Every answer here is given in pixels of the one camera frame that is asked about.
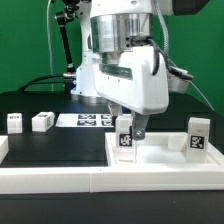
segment white platform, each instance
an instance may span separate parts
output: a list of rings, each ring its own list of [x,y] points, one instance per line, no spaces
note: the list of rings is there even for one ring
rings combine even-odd
[[[224,156],[209,144],[207,163],[188,163],[184,151],[168,150],[169,134],[147,133],[137,163],[116,161],[115,133],[107,133],[108,167],[2,168],[0,194],[223,190]]]

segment small white box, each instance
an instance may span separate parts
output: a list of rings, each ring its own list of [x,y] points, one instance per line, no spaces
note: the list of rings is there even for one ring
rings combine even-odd
[[[7,116],[8,134],[17,134],[23,132],[22,114],[12,113]]]
[[[186,150],[186,135],[184,133],[169,135],[168,149],[173,152],[185,151]]]
[[[190,162],[207,162],[210,120],[190,118],[186,158]]]
[[[53,112],[41,112],[32,118],[32,131],[46,132],[54,125],[55,115]]]
[[[117,160],[135,161],[136,159],[135,141],[130,133],[132,121],[131,116],[118,116],[116,119],[115,157]]]
[[[8,136],[0,136],[0,164],[9,151]]]

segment black cable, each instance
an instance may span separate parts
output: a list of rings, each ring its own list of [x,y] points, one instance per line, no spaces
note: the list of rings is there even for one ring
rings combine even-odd
[[[48,75],[48,76],[42,76],[42,77],[33,79],[30,82],[28,82],[27,84],[21,86],[17,91],[22,92],[32,83],[36,83],[38,81],[42,81],[42,80],[46,80],[46,79],[53,79],[53,78],[63,78],[63,75]]]
[[[61,84],[66,84],[66,83],[70,83],[70,82],[35,82],[35,83],[28,83],[26,85],[23,86],[23,88],[21,87],[19,90],[17,91],[21,91],[23,92],[26,88],[28,88],[29,86],[32,86],[32,85],[45,85],[45,84],[57,84],[57,83],[61,83]]]
[[[152,72],[152,75],[156,75],[158,70],[159,70],[159,63],[160,63],[160,58],[159,58],[159,48],[157,47],[157,44],[151,39],[148,38],[148,43],[153,46],[154,48],[154,54],[155,54],[155,66]]]

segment black tabletop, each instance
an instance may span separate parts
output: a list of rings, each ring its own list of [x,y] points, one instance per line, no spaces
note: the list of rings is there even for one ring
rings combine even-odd
[[[107,166],[104,134],[113,128],[54,126],[34,134],[31,118],[42,111],[56,118],[108,113],[106,105],[78,103],[61,92],[0,94],[0,135],[7,134],[7,113],[21,112],[24,125],[22,135],[9,136],[1,167]],[[151,116],[147,131],[186,132],[190,117],[211,119],[209,141],[224,152],[224,118],[188,95],[171,94],[167,111]],[[224,191],[0,195],[0,223],[224,223]]]

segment green wall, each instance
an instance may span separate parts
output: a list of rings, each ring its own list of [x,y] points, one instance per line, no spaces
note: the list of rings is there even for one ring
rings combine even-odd
[[[33,78],[49,75],[46,8],[48,0],[4,1],[0,6],[0,92],[17,90]],[[210,0],[195,16],[168,17],[170,57],[194,75],[194,83],[215,109],[224,115],[224,1]],[[66,62],[54,15],[63,10],[61,1],[51,6],[54,73],[62,73]],[[155,38],[162,42],[158,24]],[[81,32],[78,21],[68,24],[74,64],[81,63]],[[51,86],[30,90],[51,90]],[[62,90],[62,85],[55,87]],[[203,99],[190,88],[189,94]]]

